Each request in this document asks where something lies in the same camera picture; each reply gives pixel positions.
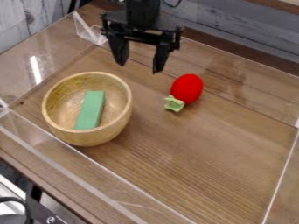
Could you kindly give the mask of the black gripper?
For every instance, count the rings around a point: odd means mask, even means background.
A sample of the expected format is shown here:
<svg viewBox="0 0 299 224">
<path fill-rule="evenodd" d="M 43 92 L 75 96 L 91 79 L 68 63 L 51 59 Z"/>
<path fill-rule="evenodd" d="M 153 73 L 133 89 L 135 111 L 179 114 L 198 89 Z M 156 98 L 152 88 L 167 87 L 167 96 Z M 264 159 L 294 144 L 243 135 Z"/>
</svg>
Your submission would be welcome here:
<svg viewBox="0 0 299 224">
<path fill-rule="evenodd" d="M 123 10 L 99 17 L 116 63 L 123 66 L 129 56 L 129 41 L 157 46 L 153 73 L 164 70 L 169 52 L 180 49 L 183 27 L 160 12 L 161 0 L 125 0 Z"/>
</svg>

